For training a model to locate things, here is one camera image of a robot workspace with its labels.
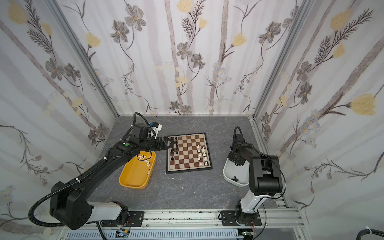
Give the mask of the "white plastic tray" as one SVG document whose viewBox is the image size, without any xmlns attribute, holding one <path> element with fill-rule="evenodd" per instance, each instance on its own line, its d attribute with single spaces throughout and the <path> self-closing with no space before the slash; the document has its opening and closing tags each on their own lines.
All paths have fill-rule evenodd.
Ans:
<svg viewBox="0 0 384 240">
<path fill-rule="evenodd" d="M 248 161 L 246 161 L 243 166 L 236 166 L 227 159 L 223 168 L 224 179 L 237 187 L 246 187 L 249 185 L 249 169 L 250 164 Z M 232 181 L 234 177 L 239 179 L 239 181 Z"/>
</svg>

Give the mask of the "yellow plastic tray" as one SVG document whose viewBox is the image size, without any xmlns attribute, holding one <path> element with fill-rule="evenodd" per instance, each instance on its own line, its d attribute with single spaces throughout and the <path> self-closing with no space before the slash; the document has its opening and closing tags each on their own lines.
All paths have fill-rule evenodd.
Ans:
<svg viewBox="0 0 384 240">
<path fill-rule="evenodd" d="M 145 160 L 141 160 L 142 155 L 145 155 L 147 158 Z M 155 163 L 155 152 L 141 151 L 137 156 L 125 164 L 119 177 L 119 184 L 125 188 L 143 190 L 147 187 L 150 181 Z"/>
</svg>

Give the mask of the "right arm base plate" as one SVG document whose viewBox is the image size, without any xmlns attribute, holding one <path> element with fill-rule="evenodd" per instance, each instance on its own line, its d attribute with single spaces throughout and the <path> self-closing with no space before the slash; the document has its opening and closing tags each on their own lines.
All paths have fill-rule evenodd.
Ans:
<svg viewBox="0 0 384 240">
<path fill-rule="evenodd" d="M 222 221 L 223 227 L 252 227 L 261 226 L 262 221 L 258 212 L 246 214 L 236 211 L 221 211 L 218 219 Z"/>
</svg>

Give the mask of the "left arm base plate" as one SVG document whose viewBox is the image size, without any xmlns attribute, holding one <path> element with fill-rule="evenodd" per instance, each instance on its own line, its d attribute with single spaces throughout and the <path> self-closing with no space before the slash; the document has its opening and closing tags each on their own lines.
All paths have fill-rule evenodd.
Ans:
<svg viewBox="0 0 384 240">
<path fill-rule="evenodd" d="M 141 227 L 144 220 L 144 211 L 125 211 L 122 213 L 121 226 Z"/>
</svg>

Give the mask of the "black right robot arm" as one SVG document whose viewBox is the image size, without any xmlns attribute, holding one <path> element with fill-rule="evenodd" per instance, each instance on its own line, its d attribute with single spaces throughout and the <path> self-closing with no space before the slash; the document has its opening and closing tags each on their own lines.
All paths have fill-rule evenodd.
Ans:
<svg viewBox="0 0 384 240">
<path fill-rule="evenodd" d="M 234 133 L 223 175 L 237 187 L 249 187 L 245 197 L 235 207 L 235 220 L 239 225 L 255 223 L 258 210 L 267 199 L 283 191 L 283 175 L 279 159 L 260 152 L 247 143 L 243 134 Z"/>
</svg>

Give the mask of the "brown folding chess board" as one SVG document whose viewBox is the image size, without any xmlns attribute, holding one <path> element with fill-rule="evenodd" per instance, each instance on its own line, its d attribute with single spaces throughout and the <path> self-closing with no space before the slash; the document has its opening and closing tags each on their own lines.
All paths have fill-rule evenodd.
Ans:
<svg viewBox="0 0 384 240">
<path fill-rule="evenodd" d="M 205 133 L 168 136 L 167 174 L 204 171 L 213 168 Z"/>
</svg>

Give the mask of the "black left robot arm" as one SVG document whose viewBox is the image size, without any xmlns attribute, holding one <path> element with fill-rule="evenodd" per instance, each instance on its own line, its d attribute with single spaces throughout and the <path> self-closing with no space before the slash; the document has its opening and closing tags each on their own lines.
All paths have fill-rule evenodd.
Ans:
<svg viewBox="0 0 384 240">
<path fill-rule="evenodd" d="M 131 126 L 130 133 L 113 145 L 105 157 L 93 167 L 65 184 L 58 182 L 50 198 L 50 215 L 62 225 L 77 230 L 83 225 L 99 221 L 116 221 L 121 224 L 128 220 L 127 207 L 118 202 L 88 202 L 93 191 L 118 168 L 128 163 L 140 152 L 154 152 L 168 149 L 168 140 L 158 137 L 162 125 L 153 122 Z"/>
</svg>

